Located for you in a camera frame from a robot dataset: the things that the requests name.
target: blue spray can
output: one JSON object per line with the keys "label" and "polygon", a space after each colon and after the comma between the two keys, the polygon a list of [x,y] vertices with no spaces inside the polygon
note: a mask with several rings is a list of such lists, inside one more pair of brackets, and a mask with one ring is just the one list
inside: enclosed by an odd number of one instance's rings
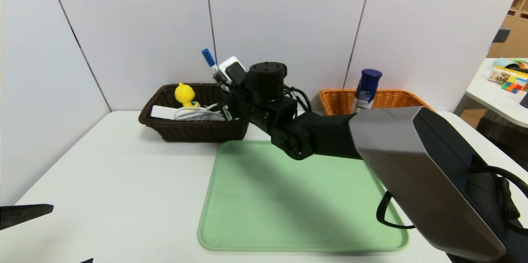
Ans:
{"label": "blue spray can", "polygon": [[361,79],[356,90],[354,103],[352,103],[352,113],[358,113],[361,109],[372,108],[376,95],[377,84],[383,74],[374,69],[363,69]]}

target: basket rim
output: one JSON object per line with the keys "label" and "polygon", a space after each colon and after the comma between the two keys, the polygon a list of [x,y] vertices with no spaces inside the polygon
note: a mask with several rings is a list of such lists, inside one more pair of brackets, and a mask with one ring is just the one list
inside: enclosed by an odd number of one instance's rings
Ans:
{"label": "basket rim", "polygon": [[[354,88],[328,88],[325,90],[321,90],[319,92],[319,99],[321,100],[321,103],[325,109],[325,113],[330,112],[330,105],[328,104],[328,101],[326,101],[326,97],[325,97],[325,94],[329,92],[356,92],[356,89]],[[430,107],[427,103],[425,103],[424,100],[420,99],[420,97],[415,95],[413,92],[409,92],[408,90],[400,90],[398,88],[379,88],[376,90],[376,94],[379,92],[400,92],[400,93],[408,94],[412,98],[419,101],[424,107],[427,107],[428,109],[434,111],[434,109]]]}

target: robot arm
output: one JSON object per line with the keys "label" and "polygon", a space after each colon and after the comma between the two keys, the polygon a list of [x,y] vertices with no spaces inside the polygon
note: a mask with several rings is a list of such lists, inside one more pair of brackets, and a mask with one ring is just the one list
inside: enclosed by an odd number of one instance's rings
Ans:
{"label": "robot arm", "polygon": [[[284,94],[284,64],[263,62],[246,72],[230,60],[213,76],[222,85],[226,120],[246,118],[296,160],[312,154],[364,160],[387,196],[452,262],[526,262],[528,233],[507,180],[496,174],[515,176],[488,166],[441,116],[424,107],[297,116],[298,100]],[[528,196],[526,184],[518,178],[515,184]]]}

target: blue marker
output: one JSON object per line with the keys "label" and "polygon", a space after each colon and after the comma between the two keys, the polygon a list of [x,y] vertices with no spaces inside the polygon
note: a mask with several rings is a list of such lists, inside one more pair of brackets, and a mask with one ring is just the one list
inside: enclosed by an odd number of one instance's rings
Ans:
{"label": "blue marker", "polygon": [[215,59],[213,58],[213,56],[209,52],[209,49],[206,48],[206,49],[202,50],[202,54],[203,54],[203,57],[205,58],[205,60],[207,61],[207,64],[209,64],[209,67],[213,71],[213,74],[215,74],[218,71],[218,66],[217,66],[217,62],[215,62]]}

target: brown wicker basket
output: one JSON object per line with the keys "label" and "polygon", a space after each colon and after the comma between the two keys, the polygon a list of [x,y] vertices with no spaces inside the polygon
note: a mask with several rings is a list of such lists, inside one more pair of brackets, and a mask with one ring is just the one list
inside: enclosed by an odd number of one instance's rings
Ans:
{"label": "brown wicker basket", "polygon": [[[349,114],[354,102],[356,90],[321,90],[319,98],[327,116]],[[372,108],[425,106],[424,101],[406,90],[377,90]]]}
{"label": "brown wicker basket", "polygon": [[[189,84],[195,94],[194,98],[201,105],[212,105],[218,102],[219,86],[216,84]],[[139,122],[156,130],[168,142],[225,142],[241,140],[248,129],[247,120],[225,121],[174,121],[151,116],[152,106],[179,108],[174,90],[177,84],[162,86],[149,100],[139,115]]]}

